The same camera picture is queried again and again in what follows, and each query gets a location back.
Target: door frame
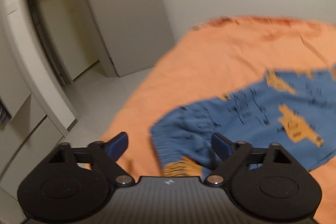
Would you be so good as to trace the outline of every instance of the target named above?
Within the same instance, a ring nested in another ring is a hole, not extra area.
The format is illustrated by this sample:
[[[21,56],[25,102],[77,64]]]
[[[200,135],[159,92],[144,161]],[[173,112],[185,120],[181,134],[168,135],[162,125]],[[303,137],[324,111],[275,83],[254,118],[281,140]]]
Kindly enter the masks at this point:
[[[61,86],[72,84],[73,81],[71,77],[54,49],[51,36],[43,20],[38,0],[27,0],[27,3],[40,44],[59,84]]]

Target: bed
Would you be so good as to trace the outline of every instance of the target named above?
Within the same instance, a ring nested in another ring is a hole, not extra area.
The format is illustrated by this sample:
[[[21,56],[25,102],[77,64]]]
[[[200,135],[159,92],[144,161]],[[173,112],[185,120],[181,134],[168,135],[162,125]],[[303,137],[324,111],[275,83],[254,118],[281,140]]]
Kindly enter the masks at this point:
[[[150,127],[196,100],[260,80],[266,69],[321,69],[336,63],[336,28],[293,18],[220,18],[194,27],[164,57],[116,115],[101,140],[121,131],[129,148],[119,164],[133,177],[160,176]],[[323,191],[315,219],[336,219],[336,158],[313,170]]]

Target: white floor tile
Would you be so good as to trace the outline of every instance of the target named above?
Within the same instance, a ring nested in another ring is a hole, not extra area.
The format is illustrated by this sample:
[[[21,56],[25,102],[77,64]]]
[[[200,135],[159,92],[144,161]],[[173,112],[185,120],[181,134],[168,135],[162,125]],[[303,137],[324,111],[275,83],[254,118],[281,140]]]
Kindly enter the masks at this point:
[[[81,118],[62,142],[83,147],[98,140],[149,71],[107,78],[97,64],[73,85],[66,86],[64,90]]]

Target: white door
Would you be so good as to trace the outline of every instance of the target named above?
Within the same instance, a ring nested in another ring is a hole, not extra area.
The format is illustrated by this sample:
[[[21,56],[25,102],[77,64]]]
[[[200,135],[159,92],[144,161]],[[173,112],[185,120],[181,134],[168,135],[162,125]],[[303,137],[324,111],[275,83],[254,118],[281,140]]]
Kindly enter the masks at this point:
[[[89,0],[119,76],[154,65],[174,39],[162,0]]]

